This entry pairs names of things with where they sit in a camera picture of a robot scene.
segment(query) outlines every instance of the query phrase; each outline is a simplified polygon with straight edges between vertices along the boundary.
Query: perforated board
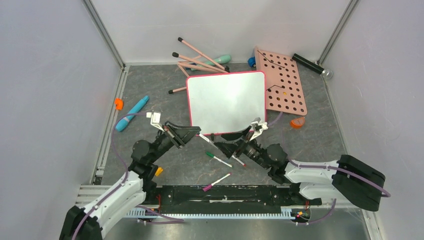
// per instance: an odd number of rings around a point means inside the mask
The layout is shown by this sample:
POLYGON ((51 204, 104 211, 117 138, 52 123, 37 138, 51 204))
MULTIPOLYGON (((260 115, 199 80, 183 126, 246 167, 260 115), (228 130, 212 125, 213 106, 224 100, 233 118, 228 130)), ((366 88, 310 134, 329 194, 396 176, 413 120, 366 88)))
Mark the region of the perforated board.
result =
POLYGON ((266 109, 305 116, 308 111, 296 62, 258 47, 254 56, 256 69, 266 76, 266 109))

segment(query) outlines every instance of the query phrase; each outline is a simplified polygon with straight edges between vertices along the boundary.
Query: yellow object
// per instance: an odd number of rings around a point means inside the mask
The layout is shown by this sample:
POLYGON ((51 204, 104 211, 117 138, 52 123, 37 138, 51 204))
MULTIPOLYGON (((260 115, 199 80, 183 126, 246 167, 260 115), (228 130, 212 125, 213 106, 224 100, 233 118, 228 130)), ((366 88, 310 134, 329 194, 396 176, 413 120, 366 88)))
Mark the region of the yellow object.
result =
POLYGON ((156 173, 154 174, 156 177, 157 176, 159 176, 159 175, 161 175, 161 173, 164 171, 164 169, 162 168, 162 167, 159 167, 157 170, 156 170, 156 173))

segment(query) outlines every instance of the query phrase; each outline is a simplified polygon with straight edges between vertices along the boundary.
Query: pink marker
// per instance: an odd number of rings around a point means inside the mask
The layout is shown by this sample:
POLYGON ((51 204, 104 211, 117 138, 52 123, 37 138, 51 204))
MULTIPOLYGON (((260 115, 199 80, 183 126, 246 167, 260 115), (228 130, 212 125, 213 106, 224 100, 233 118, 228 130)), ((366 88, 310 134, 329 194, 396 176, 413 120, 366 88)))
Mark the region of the pink marker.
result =
POLYGON ((211 184, 209 184, 209 185, 207 185, 207 186, 205 186, 204 188, 203 188, 203 191, 208 191, 209 189, 211 189, 212 188, 212 186, 213 185, 215 185, 215 184, 217 184, 217 183, 219 183, 219 182, 221 182, 222 180, 224 180, 226 177, 228 177, 228 176, 230 176, 231 175, 231 172, 230 173, 228 173, 227 175, 225 175, 225 176, 223 176, 223 177, 221 177, 220 179, 218 179, 218 180, 216 180, 216 181, 214 181, 214 182, 212 182, 211 184))

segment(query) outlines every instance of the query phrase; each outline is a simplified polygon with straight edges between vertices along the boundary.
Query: orange peg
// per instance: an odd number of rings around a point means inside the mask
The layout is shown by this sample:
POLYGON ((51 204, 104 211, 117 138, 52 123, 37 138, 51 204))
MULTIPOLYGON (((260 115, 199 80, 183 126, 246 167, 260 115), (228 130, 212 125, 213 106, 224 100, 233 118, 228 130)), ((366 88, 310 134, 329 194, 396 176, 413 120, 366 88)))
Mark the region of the orange peg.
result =
POLYGON ((122 101, 122 99, 116 98, 115 106, 116 106, 116 110, 122 110, 122 108, 124 107, 124 101, 122 101))
POLYGON ((290 126, 294 129, 300 129, 305 124, 305 117, 299 117, 290 121, 290 126))

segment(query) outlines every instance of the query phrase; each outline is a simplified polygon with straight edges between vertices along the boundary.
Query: blue cylindrical object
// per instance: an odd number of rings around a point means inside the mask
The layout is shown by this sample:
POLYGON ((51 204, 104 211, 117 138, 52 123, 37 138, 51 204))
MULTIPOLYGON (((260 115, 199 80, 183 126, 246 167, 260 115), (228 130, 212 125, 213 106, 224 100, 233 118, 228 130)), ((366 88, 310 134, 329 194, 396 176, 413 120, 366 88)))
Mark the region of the blue cylindrical object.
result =
MULTIPOLYGON (((138 113, 146 105, 148 100, 149 100, 149 96, 143 97, 140 101, 137 102, 137 104, 133 108, 131 108, 131 110, 128 112, 128 114, 138 113)), ((133 118, 134 118, 134 115, 124 117, 122 120, 120 120, 118 122, 115 129, 118 132, 121 132, 122 130, 124 130, 128 126, 131 119, 133 119, 133 118)))

